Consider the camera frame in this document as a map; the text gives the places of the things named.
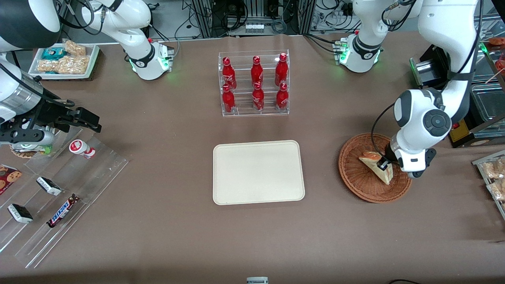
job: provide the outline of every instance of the white plate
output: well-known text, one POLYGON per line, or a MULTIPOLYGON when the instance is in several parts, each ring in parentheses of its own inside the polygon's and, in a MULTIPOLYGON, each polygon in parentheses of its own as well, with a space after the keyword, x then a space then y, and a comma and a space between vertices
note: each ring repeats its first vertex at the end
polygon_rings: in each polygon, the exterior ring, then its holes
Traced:
POLYGON ((299 201, 305 196, 300 147, 294 140, 217 145, 213 180, 217 205, 299 201))
MULTIPOLYGON (((44 80, 65 80, 65 79, 86 79, 91 76, 91 72, 93 71, 93 66, 95 64, 96 58, 98 57, 98 53, 100 48, 96 44, 85 44, 80 43, 86 47, 86 55, 89 56, 89 64, 88 68, 86 68, 86 72, 84 74, 51 74, 51 73, 41 73, 37 71, 38 61, 42 57, 42 52, 44 49, 38 49, 35 54, 35 59, 33 59, 32 64, 30 66, 30 70, 28 70, 28 74, 32 77, 40 76, 44 80)), ((52 48, 61 48, 63 47, 62 43, 55 43, 52 48)))

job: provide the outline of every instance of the coca-cola bottle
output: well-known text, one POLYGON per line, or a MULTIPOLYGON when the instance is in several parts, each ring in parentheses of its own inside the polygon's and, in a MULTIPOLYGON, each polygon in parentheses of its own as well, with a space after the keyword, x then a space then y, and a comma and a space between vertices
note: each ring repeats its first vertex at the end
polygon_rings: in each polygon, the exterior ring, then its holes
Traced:
POLYGON ((251 85, 254 86, 256 82, 263 84, 263 67, 261 67, 259 56, 252 58, 251 85))
POLYGON ((264 99, 265 99, 265 93, 261 89, 262 84, 261 82, 255 82, 254 83, 254 90, 252 92, 252 107, 260 111, 263 109, 263 106, 265 105, 264 99))
POLYGON ((281 83, 277 92, 275 109, 279 112, 285 112, 289 102, 289 94, 287 93, 287 84, 281 83))
POLYGON ((224 83, 230 85, 234 90, 237 88, 237 79, 235 78, 235 69, 231 66, 230 58, 223 58, 223 78, 224 83))
POLYGON ((223 86, 223 103, 224 110, 227 113, 235 113, 237 111, 237 107, 235 106, 235 96, 233 96, 231 87, 228 84, 223 86))
POLYGON ((286 53, 281 53, 279 55, 279 62, 277 63, 277 66, 275 67, 275 85, 278 86, 282 82, 286 82, 287 79, 287 69, 289 68, 287 66, 287 54, 286 53))

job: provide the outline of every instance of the small white bottle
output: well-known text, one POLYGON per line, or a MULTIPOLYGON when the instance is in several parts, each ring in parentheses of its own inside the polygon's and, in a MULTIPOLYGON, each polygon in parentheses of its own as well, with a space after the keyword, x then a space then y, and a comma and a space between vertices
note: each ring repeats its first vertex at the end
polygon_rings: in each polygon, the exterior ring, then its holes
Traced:
POLYGON ((86 142, 76 139, 70 143, 68 149, 74 153, 85 157, 86 159, 90 159, 96 154, 96 151, 93 147, 90 147, 86 142))

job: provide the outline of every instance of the woven basket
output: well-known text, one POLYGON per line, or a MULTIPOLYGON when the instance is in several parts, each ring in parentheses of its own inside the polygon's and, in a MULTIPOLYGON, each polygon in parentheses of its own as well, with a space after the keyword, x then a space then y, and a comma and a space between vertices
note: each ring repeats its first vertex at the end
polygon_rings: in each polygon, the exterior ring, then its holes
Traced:
MULTIPOLYGON (((412 180, 398 166, 390 164, 388 167, 393 167, 393 179, 386 185, 360 161, 363 152, 375 151, 370 138, 370 133, 363 133, 344 144, 338 157, 340 176, 345 185, 361 199, 373 203, 396 201, 409 190, 412 180)), ((389 141, 390 138, 374 133, 374 142, 379 149, 384 149, 389 141)))

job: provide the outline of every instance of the brown tabletop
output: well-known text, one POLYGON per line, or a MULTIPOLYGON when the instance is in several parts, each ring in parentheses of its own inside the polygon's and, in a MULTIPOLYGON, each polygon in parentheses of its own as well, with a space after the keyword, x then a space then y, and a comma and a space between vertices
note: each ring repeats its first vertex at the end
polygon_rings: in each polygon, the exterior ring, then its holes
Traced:
MULTIPOLYGON (((38 268, 23 268, 9 245, 0 282, 503 283, 504 222, 471 165, 503 147, 441 142, 423 177, 391 204, 364 202, 343 184, 341 146, 413 86, 409 58, 429 44, 396 32, 383 46, 370 72, 354 74, 302 36, 183 42, 174 70, 155 81, 139 79, 120 46, 101 46, 94 81, 43 85, 100 115, 96 137, 130 163, 38 268), (291 55, 291 113, 223 118, 218 52, 277 49, 291 55), (303 200, 214 204, 216 145, 286 139, 300 145, 303 200)), ((377 126, 397 130, 392 113, 377 126)), ((0 151, 2 163, 25 162, 0 151)))

